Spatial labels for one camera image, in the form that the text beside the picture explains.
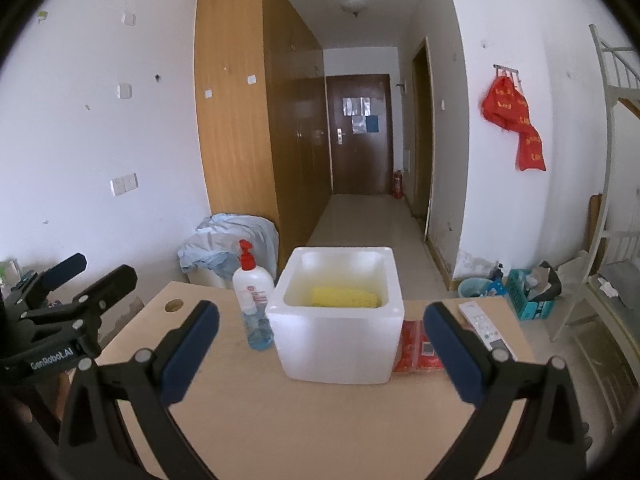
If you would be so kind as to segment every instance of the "white wall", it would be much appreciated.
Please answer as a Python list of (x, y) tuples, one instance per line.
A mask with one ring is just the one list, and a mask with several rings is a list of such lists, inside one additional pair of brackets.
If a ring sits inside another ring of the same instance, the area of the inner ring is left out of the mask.
[(433, 200), (429, 236), (444, 263), (453, 270), (465, 211), (469, 106), (465, 57), (453, 0), (421, 0), (400, 43), (404, 97), (404, 146), (411, 150), (411, 171), (406, 174), (406, 195), (414, 193), (415, 111), (412, 60), (428, 36), (436, 107)]
[[(552, 264), (580, 248), (589, 197), (602, 191), (606, 116), (588, 25), (626, 44), (599, 0), (454, 0), (468, 79), (465, 217), (454, 275), (484, 274), (497, 260)], [(485, 121), (479, 105), (493, 64), (520, 70), (548, 171), (514, 167), (517, 134)]]
[[(0, 73), (0, 260), (41, 269), (84, 253), (88, 268), (63, 299), (120, 264), (137, 270), (145, 302), (183, 279), (176, 251), (209, 214), (195, 5), (47, 0), (48, 18), (33, 17)], [(118, 82), (132, 85), (130, 100), (116, 98)], [(131, 172), (140, 187), (113, 197), (110, 180)]]
[(394, 46), (329, 48), (324, 51), (326, 76), (350, 74), (389, 74), (391, 114), (394, 127), (394, 170), (402, 170), (402, 92), (398, 49)]

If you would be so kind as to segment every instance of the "table hole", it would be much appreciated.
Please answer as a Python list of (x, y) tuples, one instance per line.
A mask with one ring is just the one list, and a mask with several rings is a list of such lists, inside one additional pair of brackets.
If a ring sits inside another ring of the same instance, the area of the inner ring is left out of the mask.
[(183, 305), (184, 305), (183, 300), (171, 300), (169, 303), (167, 303), (164, 306), (164, 309), (167, 312), (176, 312), (177, 310), (180, 310)]

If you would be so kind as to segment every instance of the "ceiling light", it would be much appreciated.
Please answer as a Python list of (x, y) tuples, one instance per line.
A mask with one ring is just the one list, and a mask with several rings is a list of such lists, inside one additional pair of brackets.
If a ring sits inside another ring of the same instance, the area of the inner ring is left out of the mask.
[(358, 14), (360, 14), (364, 9), (367, 8), (367, 1), (366, 0), (344, 0), (340, 4), (340, 8), (344, 12), (353, 14), (357, 18)]

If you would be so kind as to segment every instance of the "wooden table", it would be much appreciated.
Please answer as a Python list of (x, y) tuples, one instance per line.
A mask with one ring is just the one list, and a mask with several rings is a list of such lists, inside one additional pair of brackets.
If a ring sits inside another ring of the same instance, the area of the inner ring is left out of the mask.
[[(184, 301), (166, 312), (174, 299)], [(371, 386), (289, 379), (275, 349), (251, 350), (231, 290), (171, 282), (113, 339), (97, 360), (128, 360), (155, 348), (198, 300), (220, 310), (220, 332), (185, 399), (172, 415), (191, 445), (221, 480), (422, 480), (453, 444), (473, 408), (460, 401), (444, 371), (393, 374)], [(518, 321), (503, 298), (477, 300), (521, 361), (534, 361)], [(407, 319), (421, 319), (431, 301), (405, 301)], [(458, 319), (461, 300), (444, 300)], [(481, 474), (504, 456), (523, 402), (507, 423)], [(149, 472), (165, 478), (128, 404), (123, 416)]]

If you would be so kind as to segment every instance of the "soap bottle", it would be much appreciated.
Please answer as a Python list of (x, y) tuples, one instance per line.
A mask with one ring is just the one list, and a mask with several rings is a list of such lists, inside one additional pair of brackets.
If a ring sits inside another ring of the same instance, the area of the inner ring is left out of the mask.
[(242, 310), (246, 340), (254, 350), (266, 350), (273, 343), (273, 332), (264, 313), (274, 289), (273, 278), (266, 269), (255, 264), (254, 256), (249, 252), (252, 248), (250, 242), (240, 240), (240, 268), (232, 281)]
[(495, 267), (495, 269), (492, 271), (491, 275), (489, 276), (489, 279), (494, 282), (495, 280), (502, 280), (502, 277), (504, 276), (504, 272), (502, 270), (502, 264), (498, 264), (497, 267)]

